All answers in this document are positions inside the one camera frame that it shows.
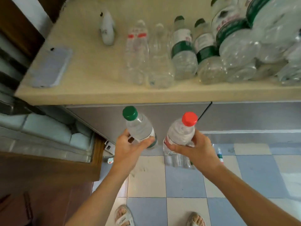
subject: person's right hand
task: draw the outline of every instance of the person's right hand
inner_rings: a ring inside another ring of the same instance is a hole
[[[195,147],[176,144],[169,145],[168,147],[174,152],[187,156],[205,176],[222,165],[208,137],[200,133],[199,130],[196,130],[192,141]]]

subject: red bottle cap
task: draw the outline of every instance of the red bottle cap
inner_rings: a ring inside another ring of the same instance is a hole
[[[194,126],[197,121],[198,116],[194,112],[186,112],[182,117],[182,123],[187,127]]]

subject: gray drawer front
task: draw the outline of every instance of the gray drawer front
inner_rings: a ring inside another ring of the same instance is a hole
[[[213,103],[201,131],[301,129],[301,102]]]
[[[180,118],[187,111],[192,111],[200,117],[208,105],[209,103],[134,106],[136,106],[138,112],[144,113],[152,122],[159,144],[161,144],[173,121]],[[91,125],[105,138],[115,142],[117,137],[126,128],[126,121],[122,116],[124,107],[125,105],[91,107],[70,106],[68,109]]]

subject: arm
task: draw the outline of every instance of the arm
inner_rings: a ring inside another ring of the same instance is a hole
[[[220,189],[248,226],[301,226],[300,221],[262,196],[220,163],[208,137],[196,130],[193,142],[194,148],[181,145],[171,145],[169,148],[189,157],[195,167]]]
[[[128,137],[129,132],[126,129],[117,139],[114,163],[108,175],[70,218],[66,226],[104,226],[106,224],[123,182],[135,167],[143,149],[155,140],[150,137],[139,144],[133,145],[128,142]]]

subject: white sandal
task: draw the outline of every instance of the white sandal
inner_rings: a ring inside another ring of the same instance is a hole
[[[115,211],[115,214],[114,214],[114,219],[116,219],[116,215],[117,215],[117,212],[121,209],[125,209],[126,210],[126,213],[124,215],[122,215],[119,219],[117,219],[115,221],[115,225],[116,226],[120,226],[122,224],[124,224],[124,222],[126,221],[129,221],[130,222],[130,226],[135,226],[134,224],[134,219],[133,219],[133,215],[130,211],[130,209],[127,207],[127,205],[120,205],[116,211]]]
[[[198,216],[201,217],[201,215],[198,214],[198,213],[191,213],[190,216],[188,217],[186,226],[198,226],[198,225],[192,220],[192,217],[193,217],[194,215],[198,215]],[[205,222],[204,218],[203,218],[203,217],[201,217],[201,218],[203,219],[204,226],[206,226],[206,222]]]

